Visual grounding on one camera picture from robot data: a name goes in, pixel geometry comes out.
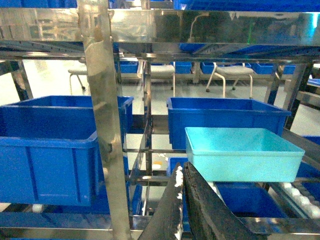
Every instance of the plastic bin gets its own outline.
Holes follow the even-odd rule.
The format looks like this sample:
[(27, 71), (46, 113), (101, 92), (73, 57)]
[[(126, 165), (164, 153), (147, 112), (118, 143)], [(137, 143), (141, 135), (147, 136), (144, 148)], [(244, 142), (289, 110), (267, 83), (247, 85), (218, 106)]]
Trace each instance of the plastic bin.
[[(297, 178), (320, 178), (320, 171), (313, 166), (301, 162)], [(314, 196), (317, 201), (320, 201), (320, 183), (317, 182), (303, 182), (302, 185), (308, 190), (308, 192)]]
[[(242, 63), (229, 64), (229, 65), (219, 65), (219, 67), (224, 67), (224, 66), (242, 66)], [(251, 68), (250, 63), (245, 63), (245, 66), (247, 68)], [(200, 67), (201, 67), (201, 70), (204, 74), (212, 74), (212, 71), (214, 70), (214, 63), (213, 62), (201, 62)]]
[[(140, 207), (142, 203), (142, 190), (143, 187), (140, 184), (136, 185), (133, 199), (132, 199), (132, 214), (138, 215), (140, 213)], [(109, 201), (107, 195), (103, 195), (95, 199), (92, 206), (59, 206), (55, 213), (64, 214), (110, 214)]]
[[(121, 73), (123, 74), (136, 74), (138, 72), (137, 61), (120, 61)], [(118, 65), (114, 65), (115, 70), (118, 71)]]
[(181, 43), (179, 48), (182, 51), (185, 51), (187, 53), (193, 53), (204, 46), (205, 46), (205, 44), (203, 44), (203, 43)]
[[(272, 63), (253, 63), (252, 69), (256, 74), (271, 74), (274, 65)], [(295, 65), (287, 65), (283, 70), (284, 75), (294, 74), (296, 69)]]
[(293, 182), (305, 151), (263, 128), (186, 127), (188, 160), (208, 182)]
[(218, 187), (225, 205), (237, 217), (287, 218), (279, 205), (261, 187)]
[(310, 140), (311, 142), (314, 142), (315, 144), (320, 145), (320, 136), (307, 135), (307, 136), (303, 136), (303, 137)]
[(291, 115), (253, 99), (171, 97), (167, 107), (173, 149), (186, 149), (186, 127), (264, 128), (281, 136)]
[(77, 0), (0, 0), (0, 8), (76, 8)]
[(190, 74), (192, 64), (190, 61), (176, 61), (175, 62), (175, 73), (176, 74)]
[(308, 84), (309, 84), (309, 85), (315, 85), (315, 86), (317, 86), (317, 87), (320, 87), (320, 79), (316, 79), (316, 78), (314, 78), (314, 79), (309, 79), (309, 80), (308, 80)]
[[(187, 157), (169, 157), (168, 158), (168, 167), (166, 169), (166, 175), (168, 177), (171, 176), (177, 163), (180, 163), (183, 168), (184, 163), (186, 163), (186, 162), (188, 162)], [(254, 187), (255, 186), (254, 182), (216, 182), (215, 184), (217, 186), (225, 186), (225, 185), (227, 185), (227, 186), (233, 185), (233, 186), (237, 186), (237, 187), (241, 187), (241, 186)]]
[[(120, 124), (125, 132), (129, 132), (133, 124), (133, 103), (132, 96), (118, 96), (118, 110)], [(54, 109), (65, 108), (90, 108), (92, 109), (92, 99), (90, 96), (45, 96), (31, 100), (25, 100), (10, 104), (8, 106), (29, 106), (29, 107), (53, 107)]]
[(0, 8), (22, 8), (20, 0), (0, 0)]
[(175, 9), (251, 12), (320, 12), (320, 3), (312, 0), (177, 0)]
[(0, 202), (90, 206), (99, 188), (91, 109), (0, 108)]

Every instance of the light blue plastic tray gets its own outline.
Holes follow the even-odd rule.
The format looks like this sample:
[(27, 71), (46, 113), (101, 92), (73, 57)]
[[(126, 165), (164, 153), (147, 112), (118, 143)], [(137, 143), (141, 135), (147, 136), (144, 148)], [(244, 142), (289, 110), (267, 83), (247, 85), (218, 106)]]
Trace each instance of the light blue plastic tray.
[(188, 160), (208, 182), (293, 182), (305, 151), (263, 128), (186, 127)]

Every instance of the chair seat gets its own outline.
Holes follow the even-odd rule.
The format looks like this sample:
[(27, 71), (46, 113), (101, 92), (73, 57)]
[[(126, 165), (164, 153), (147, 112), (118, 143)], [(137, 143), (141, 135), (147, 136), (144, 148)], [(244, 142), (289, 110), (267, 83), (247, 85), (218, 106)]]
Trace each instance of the chair seat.
[(215, 72), (220, 75), (249, 75), (254, 73), (251, 68), (244, 66), (217, 67)]
[(175, 73), (175, 67), (172, 65), (151, 65), (152, 75), (168, 75)]
[(74, 66), (68, 69), (68, 72), (73, 75), (88, 75), (87, 66)]

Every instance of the stainless steel rack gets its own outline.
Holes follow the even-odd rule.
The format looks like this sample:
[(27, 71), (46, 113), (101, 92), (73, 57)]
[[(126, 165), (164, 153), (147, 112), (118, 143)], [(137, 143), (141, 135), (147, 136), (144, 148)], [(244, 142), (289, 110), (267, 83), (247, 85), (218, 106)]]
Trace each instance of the stainless steel rack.
[[(14, 212), (12, 208), (0, 213), (0, 237), (115, 240), (139, 237), (151, 216), (129, 215), (125, 181), (129, 179), (131, 183), (130, 195), (137, 183), (148, 188), (166, 185), (168, 181), (164, 171), (152, 170), (152, 153), (156, 152), (152, 149), (152, 134), (168, 134), (168, 119), (151, 113), (151, 62), (193, 61), (198, 69), (199, 62), (205, 61), (274, 63), (265, 95), (265, 102), (270, 104), (275, 102), (284, 65), (297, 64), (283, 106), (292, 111), (286, 123), (290, 129), (299, 103), (305, 98), (312, 65), (320, 60), (319, 13), (150, 9), (148, 0), (141, 1), (143, 9), (108, 9), (107, 0), (77, 0), (77, 5), (77, 9), (1, 8), (0, 58), (85, 57), (111, 215)], [(200, 15), (203, 17), (197, 18), (192, 29), (192, 22)], [(256, 27), (249, 31), (252, 23)], [(179, 49), (180, 43), (190, 42), (205, 46), (194, 53)], [(114, 51), (114, 43), (125, 49), (124, 55)], [(282, 47), (237, 53), (254, 45)], [(121, 57), (137, 57), (143, 62), (144, 114), (134, 116), (134, 125), (143, 133), (139, 149), (127, 149), (120, 139), (117, 95), (122, 94), (121, 74), (115, 72), (114, 63), (120, 64)], [(319, 104), (318, 98), (311, 100)], [(304, 160), (320, 169), (319, 146), (290, 131), (285, 131), (284, 137), (304, 148)], [(123, 171), (123, 155), (127, 152), (138, 153), (130, 176)], [(140, 170), (144, 157), (146, 171)], [(286, 202), (293, 209), (297, 207), (294, 201)], [(305, 234), (308, 239), (320, 235), (318, 219), (242, 218), (241, 221), (252, 232), (268, 236)]]

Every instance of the white chair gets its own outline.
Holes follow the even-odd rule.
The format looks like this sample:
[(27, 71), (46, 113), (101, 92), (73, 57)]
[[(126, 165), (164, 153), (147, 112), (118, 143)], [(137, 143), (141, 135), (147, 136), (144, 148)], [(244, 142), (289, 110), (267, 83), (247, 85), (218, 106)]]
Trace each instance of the white chair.
[[(216, 75), (217, 77), (221, 78), (223, 81), (223, 93), (222, 93), (222, 97), (225, 98), (226, 97), (226, 79), (224, 76), (249, 76), (250, 77), (250, 98), (253, 98), (253, 77), (252, 74), (254, 74), (255, 72), (251, 69), (246, 67), (246, 65), (243, 63), (242, 66), (217, 66), (217, 64), (214, 62), (213, 63), (213, 71), (211, 73), (209, 82), (206, 86), (205, 91), (207, 93), (210, 92), (209, 86), (211, 84), (212, 78), (214, 75)], [(233, 86), (232, 86), (232, 90), (236, 89), (236, 85), (238, 83), (239, 79), (235, 80)]]
[[(143, 74), (143, 62), (139, 61), (138, 73)], [(151, 65), (151, 76), (159, 77), (159, 76), (172, 76), (172, 87), (173, 96), (176, 96), (176, 62), (173, 62), (172, 65)]]
[(80, 77), (79, 76), (87, 76), (88, 71), (87, 71), (87, 66), (85, 64), (81, 64), (79, 66), (73, 66), (68, 69), (68, 72), (70, 73), (69, 77), (69, 84), (70, 84), (70, 93), (72, 95), (72, 85), (71, 85), (71, 77), (75, 75), (78, 78), (78, 81), (81, 85), (82, 90), (85, 90), (86, 87), (82, 84)]

